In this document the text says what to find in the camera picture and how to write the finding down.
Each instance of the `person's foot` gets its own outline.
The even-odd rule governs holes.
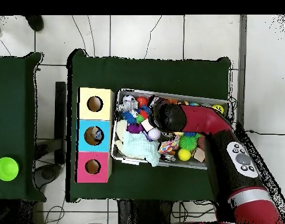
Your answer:
[[[43,18],[40,15],[29,15],[29,16],[24,16],[29,24],[29,26],[32,28],[34,31],[41,31],[44,28],[44,22]]]

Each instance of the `pink box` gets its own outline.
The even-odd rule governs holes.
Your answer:
[[[86,163],[89,160],[97,160],[100,164],[96,174],[86,171]],[[107,183],[112,173],[112,158],[109,152],[78,152],[77,183]]]

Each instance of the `stacked cubes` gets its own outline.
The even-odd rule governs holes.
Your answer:
[[[110,143],[114,93],[110,89],[80,87],[77,102],[75,182],[107,183],[112,172]]]

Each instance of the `dark green tablecloth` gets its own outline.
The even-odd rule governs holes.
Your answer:
[[[226,100],[230,61],[161,61],[121,58],[88,58],[75,50],[68,63],[67,200],[77,198],[122,198],[145,200],[211,200],[206,170],[182,167],[151,167],[123,164],[113,160],[108,183],[74,183],[75,134],[77,123],[77,87],[140,89],[196,97]]]
[[[41,54],[24,58],[0,57],[0,158],[19,164],[12,181],[0,180],[0,199],[44,201],[32,183],[34,159],[34,68]]]

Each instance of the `green bowl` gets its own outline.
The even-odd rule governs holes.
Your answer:
[[[3,181],[11,181],[18,175],[18,163],[10,158],[0,158],[0,179]]]

